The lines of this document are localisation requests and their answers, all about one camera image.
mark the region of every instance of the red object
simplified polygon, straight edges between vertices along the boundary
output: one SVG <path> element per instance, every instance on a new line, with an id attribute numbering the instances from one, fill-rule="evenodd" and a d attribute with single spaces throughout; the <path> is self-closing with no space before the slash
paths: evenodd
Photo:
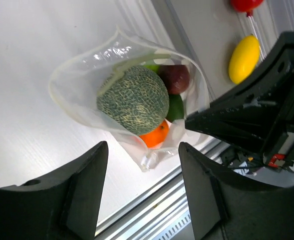
<path id="1" fill-rule="evenodd" d="M 279 167 L 278 165 L 274 164 L 277 160 L 284 160 L 286 157 L 286 155 L 284 154 L 279 154 L 276 153 L 274 156 L 272 156 L 272 158 L 270 159 L 270 162 L 268 163 L 269 167 L 273 167 L 273 168 L 277 168 Z"/>
<path id="2" fill-rule="evenodd" d="M 263 0 L 231 0 L 231 5 L 237 12 L 247 13 L 252 16 L 252 10 L 258 7 Z"/>
<path id="3" fill-rule="evenodd" d="M 185 65 L 161 65 L 158 75 L 165 83 L 169 94 L 180 94 L 189 86 L 190 74 Z"/>

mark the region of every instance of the plum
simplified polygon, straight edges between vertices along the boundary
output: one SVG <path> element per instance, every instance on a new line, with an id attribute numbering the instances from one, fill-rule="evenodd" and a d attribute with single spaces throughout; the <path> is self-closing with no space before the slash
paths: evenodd
<path id="1" fill-rule="evenodd" d="M 165 83 L 169 94 L 180 94 L 189 86 L 190 74 L 185 65 L 161 65 L 158 75 Z"/>

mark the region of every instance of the avocado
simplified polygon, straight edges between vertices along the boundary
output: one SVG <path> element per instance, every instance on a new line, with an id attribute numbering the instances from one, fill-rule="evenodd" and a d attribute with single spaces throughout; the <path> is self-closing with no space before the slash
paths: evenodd
<path id="1" fill-rule="evenodd" d="M 169 94 L 169 112 L 166 119 L 173 122 L 184 118 L 183 101 L 180 94 Z"/>

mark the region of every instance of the green textured melon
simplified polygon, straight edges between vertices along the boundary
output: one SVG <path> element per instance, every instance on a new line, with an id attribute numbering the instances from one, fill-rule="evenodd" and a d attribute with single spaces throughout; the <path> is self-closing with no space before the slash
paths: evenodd
<path id="1" fill-rule="evenodd" d="M 97 97 L 97 107 L 128 131 L 143 135 L 157 128 L 167 116 L 169 95 L 155 72 L 143 66 L 132 66 Z"/>

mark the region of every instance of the plastic bag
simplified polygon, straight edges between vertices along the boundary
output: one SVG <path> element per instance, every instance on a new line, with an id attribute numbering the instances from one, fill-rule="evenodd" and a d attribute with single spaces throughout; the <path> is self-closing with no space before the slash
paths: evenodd
<path id="1" fill-rule="evenodd" d="M 190 73 L 188 89 L 181 94 L 185 117 L 209 107 L 206 81 L 199 66 L 178 52 L 147 41 L 117 28 L 116 33 L 103 45 L 85 52 L 60 65 L 52 73 L 49 92 L 54 102 L 72 119 L 92 128 L 110 131 L 142 171 L 152 169 L 163 159 L 178 153 L 181 141 L 196 146 L 207 135 L 184 128 L 184 120 L 170 125 L 169 133 L 161 146 L 148 148 L 96 106 L 97 91 L 117 64 L 150 54 L 166 54 L 169 58 L 142 62 L 141 65 L 186 65 Z"/>

